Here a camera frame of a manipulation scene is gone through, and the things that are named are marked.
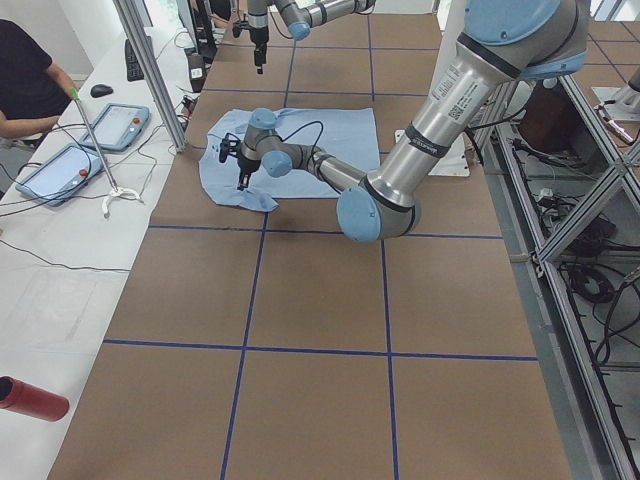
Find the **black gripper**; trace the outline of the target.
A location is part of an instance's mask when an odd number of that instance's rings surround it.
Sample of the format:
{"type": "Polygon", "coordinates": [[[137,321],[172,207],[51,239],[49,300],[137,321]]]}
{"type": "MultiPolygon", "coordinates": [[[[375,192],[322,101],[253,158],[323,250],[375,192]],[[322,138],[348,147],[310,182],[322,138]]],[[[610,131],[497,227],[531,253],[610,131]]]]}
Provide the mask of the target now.
{"type": "Polygon", "coordinates": [[[257,74],[264,74],[263,66],[267,63],[268,28],[250,29],[250,39],[254,44],[254,65],[257,74]]]}
{"type": "Polygon", "coordinates": [[[237,153],[236,158],[240,169],[237,189],[244,191],[249,187],[252,174],[259,170],[259,161],[248,158],[242,151],[237,153]]]}

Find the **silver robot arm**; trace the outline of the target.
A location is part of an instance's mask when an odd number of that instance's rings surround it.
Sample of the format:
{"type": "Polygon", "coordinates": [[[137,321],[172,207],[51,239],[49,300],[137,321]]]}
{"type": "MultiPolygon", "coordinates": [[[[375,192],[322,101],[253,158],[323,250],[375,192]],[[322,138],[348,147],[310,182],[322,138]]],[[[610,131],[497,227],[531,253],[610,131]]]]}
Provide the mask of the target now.
{"type": "Polygon", "coordinates": [[[350,239],[405,235],[420,220],[415,190],[499,85],[583,66],[589,18],[586,1],[469,1],[455,56],[378,168],[363,172],[319,147],[285,142],[274,113],[259,108],[231,149],[240,168],[237,188],[247,189],[259,168],[273,177],[304,170],[339,192],[338,222],[350,239]]]}
{"type": "Polygon", "coordinates": [[[254,64],[259,75],[267,63],[269,42],[269,7],[275,6],[288,32],[295,41],[310,35],[311,29],[326,24],[342,16],[363,14],[375,6],[375,0],[334,0],[315,1],[310,6],[299,7],[295,1],[249,0],[247,2],[248,29],[254,48],[254,64]]]}

